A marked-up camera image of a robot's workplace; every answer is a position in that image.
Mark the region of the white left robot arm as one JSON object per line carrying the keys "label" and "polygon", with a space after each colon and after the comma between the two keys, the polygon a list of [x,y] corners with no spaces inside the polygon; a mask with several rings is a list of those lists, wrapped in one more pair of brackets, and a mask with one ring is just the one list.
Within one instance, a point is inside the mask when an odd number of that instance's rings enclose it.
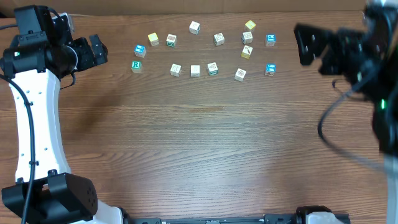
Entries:
{"label": "white left robot arm", "polygon": [[73,39],[71,17],[47,6],[14,11],[16,35],[1,59],[17,113],[16,183],[1,191],[22,223],[129,223],[125,210],[102,202],[90,179],[74,175],[60,131],[61,79],[107,62],[97,35]]}

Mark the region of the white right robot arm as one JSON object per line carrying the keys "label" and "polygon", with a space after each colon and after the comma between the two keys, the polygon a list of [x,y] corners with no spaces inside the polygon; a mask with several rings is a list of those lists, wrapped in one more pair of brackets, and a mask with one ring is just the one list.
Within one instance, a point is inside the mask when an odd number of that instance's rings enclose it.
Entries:
{"label": "white right robot arm", "polygon": [[[387,176],[386,223],[397,223],[397,1],[368,1],[363,11],[366,31],[340,28],[336,32],[298,23],[294,34],[300,63],[322,59],[319,73],[344,75],[351,89],[322,114],[318,135],[333,152]],[[384,155],[382,164],[353,154],[327,140],[323,123],[353,93],[374,105],[372,129]]]}

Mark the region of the blue T umbrella block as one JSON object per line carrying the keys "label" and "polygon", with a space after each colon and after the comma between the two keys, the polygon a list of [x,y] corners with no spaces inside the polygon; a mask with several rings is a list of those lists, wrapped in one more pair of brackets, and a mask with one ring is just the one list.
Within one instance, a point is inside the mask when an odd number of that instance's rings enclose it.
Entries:
{"label": "blue T umbrella block", "polygon": [[276,65],[273,63],[268,63],[266,65],[265,75],[266,76],[273,76],[276,72]]}

